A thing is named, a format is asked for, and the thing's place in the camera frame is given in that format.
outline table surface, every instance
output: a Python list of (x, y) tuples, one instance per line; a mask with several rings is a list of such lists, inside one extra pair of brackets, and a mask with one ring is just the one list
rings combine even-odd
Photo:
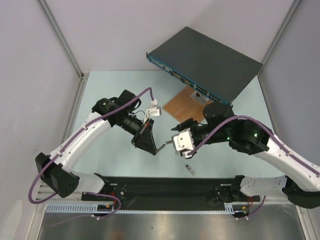
[[(152, 87), (159, 106), (163, 106), (186, 86), (164, 71), (92, 71), (90, 72), (74, 131), (85, 121), (92, 106), (101, 98), (118, 97), (127, 89), (138, 95), (145, 88)], [(150, 95), (141, 98), (139, 110), (151, 106)], [(233, 102), (236, 115), (247, 115), (272, 129), (267, 106), (259, 80), (255, 77)], [(157, 147), (176, 132), (170, 129), (178, 124), (164, 110), (159, 117), (153, 117), (153, 137)], [(281, 171), (269, 163), (232, 150), (228, 143), (204, 145), (191, 159), (175, 154), (172, 145), (166, 146), (156, 156), (135, 148), (132, 135), (114, 126), (102, 135), (81, 157), (74, 170), (81, 173), (99, 173), (104, 176), (122, 177), (172, 177), (172, 178), (233, 178), (235, 175), (250, 177), (277, 177)], [(188, 164), (195, 176), (186, 169)]]

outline gray wall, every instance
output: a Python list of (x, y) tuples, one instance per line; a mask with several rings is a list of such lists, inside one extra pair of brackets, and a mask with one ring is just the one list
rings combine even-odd
[[(261, 74), (279, 136), (320, 165), (320, 1), (302, 1)], [(320, 207), (314, 211), (320, 222)]]
[(0, 30), (0, 239), (11, 239), (18, 223), (21, 240), (35, 211), (27, 198), (35, 156), (60, 144), (79, 78), (37, 1), (2, 0)]

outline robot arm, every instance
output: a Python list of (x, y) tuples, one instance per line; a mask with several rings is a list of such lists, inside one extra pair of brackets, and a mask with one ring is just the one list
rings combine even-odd
[(260, 158), (285, 175), (271, 178), (236, 176), (239, 190), (247, 196), (287, 197), (303, 208), (320, 206), (320, 167), (285, 145), (262, 123), (247, 116), (235, 116), (232, 106), (212, 103), (203, 110), (207, 124), (193, 119), (177, 125), (172, 143), (182, 157), (192, 158), (203, 144), (228, 142), (241, 153)]
[(49, 155), (40, 153), (36, 157), (38, 172), (43, 172), (40, 178), (62, 198), (76, 190), (99, 193), (105, 183), (98, 175), (74, 172), (73, 168), (84, 152), (114, 125), (118, 125), (133, 135), (131, 143), (136, 148), (156, 155), (165, 144), (159, 149), (156, 148), (152, 135), (154, 121), (151, 118), (142, 122), (131, 114), (138, 108), (135, 107), (137, 104), (139, 107), (140, 99), (127, 90), (124, 90), (119, 97), (99, 100), (93, 106), (92, 112), (83, 125), (61, 146), (50, 152)]

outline reflective metal surface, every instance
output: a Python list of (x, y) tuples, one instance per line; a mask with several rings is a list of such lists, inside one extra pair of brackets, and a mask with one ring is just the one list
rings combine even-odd
[(115, 214), (107, 219), (46, 213), (38, 240), (304, 240), (294, 205), (265, 205), (249, 218), (205, 214)]

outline brown wooden block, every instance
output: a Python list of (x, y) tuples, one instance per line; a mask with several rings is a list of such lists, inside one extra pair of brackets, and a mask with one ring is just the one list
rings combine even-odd
[(202, 114), (206, 105), (212, 103), (211, 100), (207, 101), (204, 105), (194, 100), (190, 95), (195, 90), (187, 86), (181, 92), (179, 92), (174, 98), (172, 98), (162, 109), (168, 114), (178, 120), (180, 123), (189, 118), (193, 118), (199, 123), (202, 122), (205, 117)]

